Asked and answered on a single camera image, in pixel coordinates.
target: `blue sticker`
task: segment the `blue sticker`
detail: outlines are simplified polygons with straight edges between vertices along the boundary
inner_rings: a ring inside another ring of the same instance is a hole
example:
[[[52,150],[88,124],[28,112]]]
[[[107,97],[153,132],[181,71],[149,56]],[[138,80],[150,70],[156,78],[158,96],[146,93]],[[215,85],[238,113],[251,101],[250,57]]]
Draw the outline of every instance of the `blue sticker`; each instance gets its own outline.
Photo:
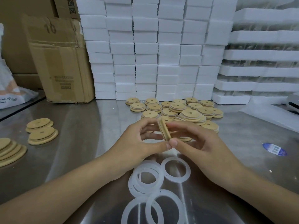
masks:
[[[271,152],[275,155],[278,155],[278,156],[286,156],[287,155],[286,151],[277,145],[270,144],[270,143],[264,143],[263,147],[265,150],[267,150],[268,152]]]

